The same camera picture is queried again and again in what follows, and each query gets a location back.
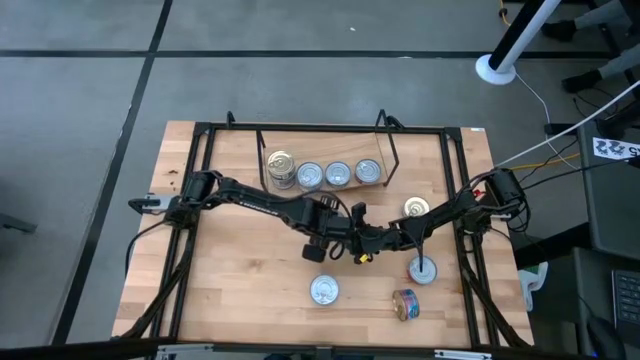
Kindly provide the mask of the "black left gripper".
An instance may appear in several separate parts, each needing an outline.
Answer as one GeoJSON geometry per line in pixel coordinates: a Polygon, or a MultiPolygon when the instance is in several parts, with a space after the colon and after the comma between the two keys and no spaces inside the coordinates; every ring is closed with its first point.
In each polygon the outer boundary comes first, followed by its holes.
{"type": "MultiPolygon", "coordinates": [[[[322,197],[325,207],[335,208],[334,198],[322,197]]],[[[354,233],[353,221],[334,209],[322,209],[319,214],[319,244],[329,245],[332,242],[348,245],[354,233]]]]}

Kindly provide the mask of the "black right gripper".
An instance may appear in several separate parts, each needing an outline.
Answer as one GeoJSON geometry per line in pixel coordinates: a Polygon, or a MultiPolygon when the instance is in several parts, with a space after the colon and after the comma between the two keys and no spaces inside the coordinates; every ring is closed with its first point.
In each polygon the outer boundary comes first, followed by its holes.
{"type": "Polygon", "coordinates": [[[351,206],[351,224],[358,227],[352,236],[353,253],[377,253],[380,251],[398,251],[401,244],[400,231],[395,228],[383,228],[366,225],[366,204],[355,203],[351,206]]]}

